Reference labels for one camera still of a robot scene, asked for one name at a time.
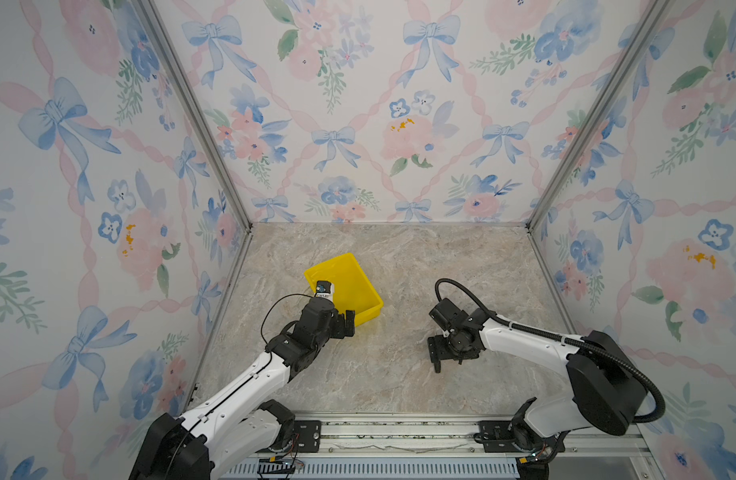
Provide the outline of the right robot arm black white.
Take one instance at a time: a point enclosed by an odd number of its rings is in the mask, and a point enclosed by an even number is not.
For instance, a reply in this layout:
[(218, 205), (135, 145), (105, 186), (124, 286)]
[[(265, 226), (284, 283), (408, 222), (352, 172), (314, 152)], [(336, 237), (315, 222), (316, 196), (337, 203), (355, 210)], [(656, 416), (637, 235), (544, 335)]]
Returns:
[(430, 316), (442, 330), (427, 341), (437, 372), (445, 361), (463, 363), (493, 351), (546, 367), (570, 385), (564, 394), (543, 400), (531, 397), (511, 420), (482, 428), (476, 437), (484, 445), (538, 456), (550, 453), (561, 444), (562, 435), (576, 430), (595, 428), (622, 436), (648, 395), (634, 365), (605, 333), (562, 335), (481, 308), (468, 313), (448, 298), (440, 300)]

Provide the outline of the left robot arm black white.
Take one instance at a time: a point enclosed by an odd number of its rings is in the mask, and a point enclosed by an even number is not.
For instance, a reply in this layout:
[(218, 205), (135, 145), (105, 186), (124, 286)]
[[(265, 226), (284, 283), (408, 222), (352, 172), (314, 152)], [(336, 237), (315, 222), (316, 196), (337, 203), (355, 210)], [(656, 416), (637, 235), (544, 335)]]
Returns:
[(270, 398), (308, 368), (331, 339), (355, 334), (356, 313), (311, 297), (300, 318), (267, 341), (263, 353), (210, 399), (149, 427), (131, 479), (218, 479), (262, 450), (295, 445), (295, 414)]

